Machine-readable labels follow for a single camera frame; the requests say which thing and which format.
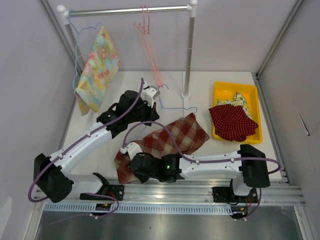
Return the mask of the blue wire hanger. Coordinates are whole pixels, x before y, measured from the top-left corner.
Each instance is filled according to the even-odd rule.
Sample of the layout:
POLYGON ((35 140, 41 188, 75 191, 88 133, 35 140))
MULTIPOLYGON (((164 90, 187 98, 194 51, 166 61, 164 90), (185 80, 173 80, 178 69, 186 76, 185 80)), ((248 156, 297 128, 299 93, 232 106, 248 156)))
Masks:
POLYGON ((72 88, 73 88, 73 91, 76 92, 76 81, 81 76, 81 74, 84 70, 84 65, 85 65, 85 60, 84 60, 84 57, 83 57, 82 52, 79 47, 80 36, 81 36, 82 32, 85 30, 97 30, 99 27, 102 26, 102 23, 98 22, 94 26, 87 26, 87 27, 84 27, 84 28, 78 30, 77 27, 75 26, 75 24, 71 20, 71 18, 72 18, 71 13, 73 13, 73 12, 74 12, 73 9, 70 9, 67 11, 67 14, 66 14, 67 24, 65 25, 65 28, 66 28, 67 35, 68 35, 70 43, 71 43, 71 47, 74 52, 74 72, 75 72, 75 74, 74 74, 74 77, 72 80, 72 88))
MULTIPOLYGON (((193 110, 193 111, 194 111, 193 113, 196 114, 197 111, 198 111, 198 108, 197 108, 196 106, 192 106, 192 107, 188 107, 188 108, 185 108, 185 107, 166 107, 166 106, 164 106, 161 97, 159 96, 158 98, 159 98, 159 103, 160 103, 160 112, 161 112, 162 110, 185 110, 185 111, 193 110)), ((133 138, 133 140, 137 140, 138 138, 140 138, 140 137, 142 136, 144 130, 146 129, 146 127, 147 127, 147 126, 145 126, 145 127, 140 131, 140 133, 133 138)))

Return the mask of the red plaid cloth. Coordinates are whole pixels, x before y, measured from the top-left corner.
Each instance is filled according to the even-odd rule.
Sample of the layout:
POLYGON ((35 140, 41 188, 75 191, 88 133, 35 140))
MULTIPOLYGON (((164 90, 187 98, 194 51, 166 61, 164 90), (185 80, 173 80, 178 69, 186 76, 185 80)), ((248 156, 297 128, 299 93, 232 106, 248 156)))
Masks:
POLYGON ((134 142, 141 147, 143 152, 152 154, 160 159, 164 155, 176 154, 178 152, 174 142, 177 143, 183 154, 191 155, 210 139, 210 136, 197 122, 194 113, 190 113, 186 117, 181 117, 169 123, 166 125, 166 128, 173 138, 169 137, 165 129, 160 128, 134 142))

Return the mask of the floral pastel skirt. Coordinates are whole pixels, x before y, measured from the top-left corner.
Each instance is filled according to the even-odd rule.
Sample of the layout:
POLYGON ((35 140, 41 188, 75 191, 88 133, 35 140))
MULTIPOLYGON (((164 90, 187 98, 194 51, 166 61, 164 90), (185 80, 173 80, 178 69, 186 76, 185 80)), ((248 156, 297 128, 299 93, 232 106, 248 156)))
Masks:
POLYGON ((104 26, 100 27, 74 93, 82 116, 98 113, 122 62, 104 26))

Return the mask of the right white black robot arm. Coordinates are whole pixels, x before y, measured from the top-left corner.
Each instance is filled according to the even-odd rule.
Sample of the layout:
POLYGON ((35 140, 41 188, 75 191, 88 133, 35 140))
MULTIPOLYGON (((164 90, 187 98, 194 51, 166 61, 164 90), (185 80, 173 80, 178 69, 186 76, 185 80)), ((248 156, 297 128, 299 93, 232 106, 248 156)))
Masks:
POLYGON ((209 156, 182 156, 179 153, 157 158, 142 151, 137 143, 126 147, 129 168, 141 183, 156 179, 161 183, 175 183, 192 177, 226 175, 231 177, 228 196, 234 202, 245 198, 253 188, 268 188, 270 178, 266 155, 249 144, 230 153, 209 156))

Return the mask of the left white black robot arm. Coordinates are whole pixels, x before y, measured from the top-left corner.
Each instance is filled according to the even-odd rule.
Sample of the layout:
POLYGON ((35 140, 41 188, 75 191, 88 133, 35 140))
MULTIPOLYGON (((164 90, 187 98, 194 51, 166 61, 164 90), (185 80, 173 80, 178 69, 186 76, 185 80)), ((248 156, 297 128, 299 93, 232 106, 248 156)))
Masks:
POLYGON ((33 180, 45 198, 59 203, 69 195, 91 192, 97 200, 105 199, 109 188, 100 174, 74 175, 73 169, 96 148, 124 132, 130 124, 143 122, 149 126, 158 120, 160 116, 155 99, 159 95, 160 91, 154 86, 144 87, 141 92, 127 90, 74 143, 49 156, 39 154, 34 159, 33 180))

